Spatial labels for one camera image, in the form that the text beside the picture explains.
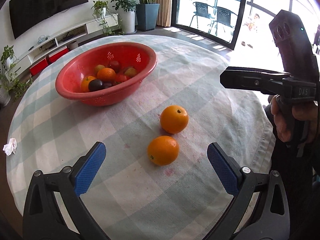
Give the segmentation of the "yellow-green round fruit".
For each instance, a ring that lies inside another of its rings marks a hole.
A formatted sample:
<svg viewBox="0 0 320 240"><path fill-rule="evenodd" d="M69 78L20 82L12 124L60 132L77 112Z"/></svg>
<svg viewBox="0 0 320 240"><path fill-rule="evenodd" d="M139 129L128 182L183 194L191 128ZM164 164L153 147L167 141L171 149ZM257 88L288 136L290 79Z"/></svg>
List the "yellow-green round fruit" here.
<svg viewBox="0 0 320 240"><path fill-rule="evenodd" d="M124 72L124 75L126 75L130 78L136 76L137 74L138 74L138 71L133 67L127 68L127 70L125 70L125 72Z"/></svg>

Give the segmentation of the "tall plant blue pot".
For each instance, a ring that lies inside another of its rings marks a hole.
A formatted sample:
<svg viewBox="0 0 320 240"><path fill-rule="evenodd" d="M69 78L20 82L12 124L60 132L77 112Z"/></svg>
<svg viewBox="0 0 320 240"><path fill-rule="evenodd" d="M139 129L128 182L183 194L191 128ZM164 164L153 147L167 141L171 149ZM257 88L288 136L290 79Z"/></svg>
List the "tall plant blue pot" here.
<svg viewBox="0 0 320 240"><path fill-rule="evenodd" d="M149 31L156 27L159 3L156 0L139 0L136 5L138 30Z"/></svg>

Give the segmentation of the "leafy plant white pot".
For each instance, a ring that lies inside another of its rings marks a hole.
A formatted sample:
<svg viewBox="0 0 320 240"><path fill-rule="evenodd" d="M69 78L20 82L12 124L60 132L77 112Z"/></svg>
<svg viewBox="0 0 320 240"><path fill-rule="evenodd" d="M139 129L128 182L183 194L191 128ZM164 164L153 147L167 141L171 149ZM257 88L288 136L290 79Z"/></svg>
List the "leafy plant white pot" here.
<svg viewBox="0 0 320 240"><path fill-rule="evenodd" d="M118 11L119 25L125 35L136 32L136 2L134 0L111 0L115 11Z"/></svg>

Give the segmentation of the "black balcony chair right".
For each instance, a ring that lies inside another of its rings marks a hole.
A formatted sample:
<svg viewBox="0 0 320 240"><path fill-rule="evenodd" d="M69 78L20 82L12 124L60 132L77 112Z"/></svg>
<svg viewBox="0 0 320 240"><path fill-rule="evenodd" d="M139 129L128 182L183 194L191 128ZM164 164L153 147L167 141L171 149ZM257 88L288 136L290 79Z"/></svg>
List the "black balcony chair right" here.
<svg viewBox="0 0 320 240"><path fill-rule="evenodd" d="M224 7L213 7L213 14L208 34L231 43L238 15Z"/></svg>

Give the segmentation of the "vine plant left of cabinet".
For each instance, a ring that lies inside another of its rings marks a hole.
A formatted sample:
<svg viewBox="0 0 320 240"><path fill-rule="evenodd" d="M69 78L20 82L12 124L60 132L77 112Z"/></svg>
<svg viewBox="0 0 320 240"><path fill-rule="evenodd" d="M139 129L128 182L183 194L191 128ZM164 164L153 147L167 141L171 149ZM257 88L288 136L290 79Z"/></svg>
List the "vine plant left of cabinet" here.
<svg viewBox="0 0 320 240"><path fill-rule="evenodd" d="M28 77L25 81L18 78L18 74L14 71L17 60L14 46L6 45L1 55L1 89L8 94L12 93L15 101L21 98L33 83L32 77Z"/></svg>

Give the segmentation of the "black balcony chair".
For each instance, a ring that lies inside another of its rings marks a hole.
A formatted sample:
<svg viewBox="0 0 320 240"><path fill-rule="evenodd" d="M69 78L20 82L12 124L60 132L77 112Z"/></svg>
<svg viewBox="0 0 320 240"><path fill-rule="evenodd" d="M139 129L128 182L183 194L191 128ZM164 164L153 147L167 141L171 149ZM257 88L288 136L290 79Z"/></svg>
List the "black balcony chair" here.
<svg viewBox="0 0 320 240"><path fill-rule="evenodd" d="M209 26L212 26L216 8L203 2L193 2L193 6L195 7L195 11L189 26L191 27L194 17L196 17L197 28L199 27L199 17L211 20Z"/></svg>
<svg viewBox="0 0 320 240"><path fill-rule="evenodd" d="M208 34L231 43L238 15L224 7L213 7L213 14Z"/></svg>

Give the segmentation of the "orange with stem top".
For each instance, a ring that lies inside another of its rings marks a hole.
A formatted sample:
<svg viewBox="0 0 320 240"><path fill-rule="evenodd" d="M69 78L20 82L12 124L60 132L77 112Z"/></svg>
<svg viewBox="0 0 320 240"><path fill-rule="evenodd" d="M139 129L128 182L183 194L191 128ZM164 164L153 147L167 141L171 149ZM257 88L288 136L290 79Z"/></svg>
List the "orange with stem top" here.
<svg viewBox="0 0 320 240"><path fill-rule="evenodd" d="M160 125L167 133L177 134L183 131L189 122L187 111L178 105L166 107L160 116Z"/></svg>

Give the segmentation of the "beige curtain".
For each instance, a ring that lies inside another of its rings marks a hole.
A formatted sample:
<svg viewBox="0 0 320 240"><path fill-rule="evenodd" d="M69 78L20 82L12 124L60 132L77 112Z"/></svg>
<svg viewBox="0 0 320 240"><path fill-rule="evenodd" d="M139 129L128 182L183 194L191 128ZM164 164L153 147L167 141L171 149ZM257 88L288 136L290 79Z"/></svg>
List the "beige curtain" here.
<svg viewBox="0 0 320 240"><path fill-rule="evenodd" d="M171 25L172 0L156 0L159 4L157 25L169 27Z"/></svg>

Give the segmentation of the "small white pot on floor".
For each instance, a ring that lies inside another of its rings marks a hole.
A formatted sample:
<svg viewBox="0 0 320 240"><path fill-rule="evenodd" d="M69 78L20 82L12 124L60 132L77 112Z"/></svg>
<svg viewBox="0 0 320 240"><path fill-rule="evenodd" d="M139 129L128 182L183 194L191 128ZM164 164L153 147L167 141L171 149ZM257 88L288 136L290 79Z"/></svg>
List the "small white pot on floor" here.
<svg viewBox="0 0 320 240"><path fill-rule="evenodd" d="M78 48L78 46L79 45L78 45L77 40L74 40L74 41L70 42L69 44L67 44L67 47L69 50L74 50L74 49Z"/></svg>

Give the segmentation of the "red grape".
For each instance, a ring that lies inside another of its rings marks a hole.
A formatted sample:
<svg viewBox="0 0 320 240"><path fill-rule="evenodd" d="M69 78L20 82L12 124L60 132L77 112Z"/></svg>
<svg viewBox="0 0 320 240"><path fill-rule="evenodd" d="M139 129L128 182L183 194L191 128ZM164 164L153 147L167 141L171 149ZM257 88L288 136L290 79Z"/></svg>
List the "red grape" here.
<svg viewBox="0 0 320 240"><path fill-rule="evenodd" d="M121 70L121 73L124 74L129 68L131 68L130 66L129 67L125 67Z"/></svg>

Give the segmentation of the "dark plum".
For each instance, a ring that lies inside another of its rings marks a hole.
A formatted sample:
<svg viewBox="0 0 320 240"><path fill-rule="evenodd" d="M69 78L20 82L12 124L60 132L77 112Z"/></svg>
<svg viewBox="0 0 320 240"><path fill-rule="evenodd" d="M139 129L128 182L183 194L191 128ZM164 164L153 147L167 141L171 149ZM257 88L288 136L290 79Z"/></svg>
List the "dark plum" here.
<svg viewBox="0 0 320 240"><path fill-rule="evenodd" d="M88 89L90 92L99 91L99 90L102 90L103 88L104 88L104 84L99 79L93 79L88 84Z"/></svg>
<svg viewBox="0 0 320 240"><path fill-rule="evenodd" d="M107 88L110 88L112 86L113 86L112 83L103 82L103 89L107 89Z"/></svg>

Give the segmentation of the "orange small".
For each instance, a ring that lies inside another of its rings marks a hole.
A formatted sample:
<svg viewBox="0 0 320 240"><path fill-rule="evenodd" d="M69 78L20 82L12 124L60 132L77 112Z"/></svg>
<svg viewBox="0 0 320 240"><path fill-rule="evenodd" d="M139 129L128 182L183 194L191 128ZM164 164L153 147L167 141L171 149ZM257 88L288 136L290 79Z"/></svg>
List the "orange small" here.
<svg viewBox="0 0 320 240"><path fill-rule="evenodd" d="M83 80L81 81L81 85L80 85L81 92L83 92L83 93L89 92L89 83L95 79L96 79L96 77L92 76L92 75L84 77Z"/></svg>

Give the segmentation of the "red plastic colander bowl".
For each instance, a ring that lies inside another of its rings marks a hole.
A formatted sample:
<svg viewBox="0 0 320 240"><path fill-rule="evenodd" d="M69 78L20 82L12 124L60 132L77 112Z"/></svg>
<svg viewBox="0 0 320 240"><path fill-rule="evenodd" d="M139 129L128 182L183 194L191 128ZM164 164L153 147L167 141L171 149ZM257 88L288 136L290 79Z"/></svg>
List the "red plastic colander bowl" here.
<svg viewBox="0 0 320 240"><path fill-rule="evenodd" d="M94 68L119 62L121 68L134 67L138 74L124 83L95 92L81 91L82 80L94 74ZM133 94L157 64L155 51L141 43L114 42L81 53L69 61L55 81L58 94L69 100L81 101L91 106L108 106L123 101Z"/></svg>

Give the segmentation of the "trailing vine plant on cabinet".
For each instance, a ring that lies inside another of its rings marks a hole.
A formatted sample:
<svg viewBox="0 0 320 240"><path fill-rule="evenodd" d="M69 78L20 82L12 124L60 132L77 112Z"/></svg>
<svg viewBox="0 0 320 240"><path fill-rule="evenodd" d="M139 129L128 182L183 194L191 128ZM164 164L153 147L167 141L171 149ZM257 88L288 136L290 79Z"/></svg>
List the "trailing vine plant on cabinet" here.
<svg viewBox="0 0 320 240"><path fill-rule="evenodd" d="M118 15L114 14L108 6L108 1L93 1L93 18L103 29L105 36L112 36L116 34L119 29Z"/></svg>

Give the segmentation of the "white tv cabinet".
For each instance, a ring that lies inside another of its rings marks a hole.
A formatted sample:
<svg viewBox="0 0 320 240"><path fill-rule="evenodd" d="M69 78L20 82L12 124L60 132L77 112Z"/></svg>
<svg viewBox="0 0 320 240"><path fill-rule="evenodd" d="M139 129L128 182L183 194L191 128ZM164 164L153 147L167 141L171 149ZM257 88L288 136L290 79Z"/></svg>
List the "white tv cabinet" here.
<svg viewBox="0 0 320 240"><path fill-rule="evenodd" d="M67 47L67 44L74 40L81 43L84 40L96 37L102 33L102 27L100 27L94 19L85 20L75 26L58 31L48 38L45 38L40 44L34 45L27 52L18 56L14 71L19 76L42 59L47 59L48 63L50 63L48 57L52 52L62 47Z"/></svg>

